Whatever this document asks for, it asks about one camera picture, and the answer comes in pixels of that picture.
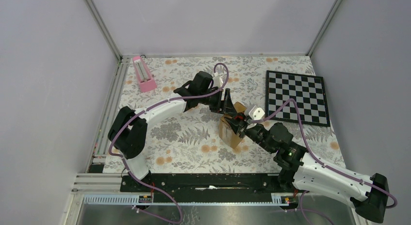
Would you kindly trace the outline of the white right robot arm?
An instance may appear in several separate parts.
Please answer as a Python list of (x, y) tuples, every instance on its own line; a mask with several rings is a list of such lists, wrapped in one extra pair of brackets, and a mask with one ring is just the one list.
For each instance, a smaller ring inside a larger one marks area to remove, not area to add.
[(293, 135), (282, 123), (266, 129), (262, 124), (252, 128), (243, 116), (226, 117), (232, 131), (240, 137), (247, 136), (270, 154), (281, 167), (278, 186), (284, 192), (293, 189), (309, 191), (332, 198), (355, 209), (361, 217), (383, 223), (388, 208), (387, 178), (375, 173), (372, 176), (353, 172), (320, 158), (314, 158), (308, 148), (293, 141)]

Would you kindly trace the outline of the pink metronome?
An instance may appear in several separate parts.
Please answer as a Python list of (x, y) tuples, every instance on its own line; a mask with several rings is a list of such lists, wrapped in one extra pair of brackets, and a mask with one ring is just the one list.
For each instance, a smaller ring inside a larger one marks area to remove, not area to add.
[(135, 69), (140, 91), (142, 93), (146, 93), (155, 90), (157, 88), (157, 84), (142, 57), (136, 56), (132, 58), (132, 64)]

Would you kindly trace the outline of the red black utility knife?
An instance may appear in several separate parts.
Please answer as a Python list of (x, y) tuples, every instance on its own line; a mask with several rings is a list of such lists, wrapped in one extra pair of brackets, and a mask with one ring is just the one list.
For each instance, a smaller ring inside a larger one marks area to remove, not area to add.
[(246, 115), (244, 113), (240, 112), (240, 113), (237, 113), (233, 117), (233, 119), (236, 120), (236, 121), (245, 121), (246, 120)]

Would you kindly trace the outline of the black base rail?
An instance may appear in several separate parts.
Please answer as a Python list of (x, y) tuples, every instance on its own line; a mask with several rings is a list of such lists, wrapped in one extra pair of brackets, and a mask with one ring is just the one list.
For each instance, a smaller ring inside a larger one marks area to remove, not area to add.
[(211, 192), (215, 194), (241, 193), (274, 193), (292, 197), (298, 192), (293, 186), (283, 187), (278, 180), (278, 174), (152, 174), (149, 173), (139, 182), (131, 176), (123, 176), (120, 185), (122, 193), (147, 193), (153, 196), (163, 193), (152, 189), (159, 188), (173, 199), (176, 195), (195, 192)]

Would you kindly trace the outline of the black white checkerboard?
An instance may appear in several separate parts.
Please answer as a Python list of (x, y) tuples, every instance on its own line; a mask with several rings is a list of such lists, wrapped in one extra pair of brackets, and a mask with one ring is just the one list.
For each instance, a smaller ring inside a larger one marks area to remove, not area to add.
[(266, 116), (274, 113), (290, 98), (294, 99), (297, 105), (294, 106), (293, 103), (286, 105), (272, 117), (272, 120), (297, 123), (297, 111), (299, 111), (303, 124), (331, 126), (323, 77), (268, 70), (266, 72)]

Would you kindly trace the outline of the floral table mat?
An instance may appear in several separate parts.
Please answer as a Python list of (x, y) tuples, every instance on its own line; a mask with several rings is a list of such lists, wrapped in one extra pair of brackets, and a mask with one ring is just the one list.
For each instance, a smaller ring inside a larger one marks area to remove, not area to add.
[[(131, 60), (122, 67), (119, 108), (147, 107), (172, 97), (174, 89), (194, 78), (199, 71), (223, 73), (229, 69), (226, 85), (234, 102), (265, 106), (266, 73), (269, 70), (313, 75), (307, 56), (280, 57), (174, 57), (147, 58), (157, 87), (142, 93)], [(273, 156), (244, 138), (231, 148), (219, 138), (221, 115), (198, 105), (174, 115), (148, 131), (142, 155), (153, 173), (278, 173)]]

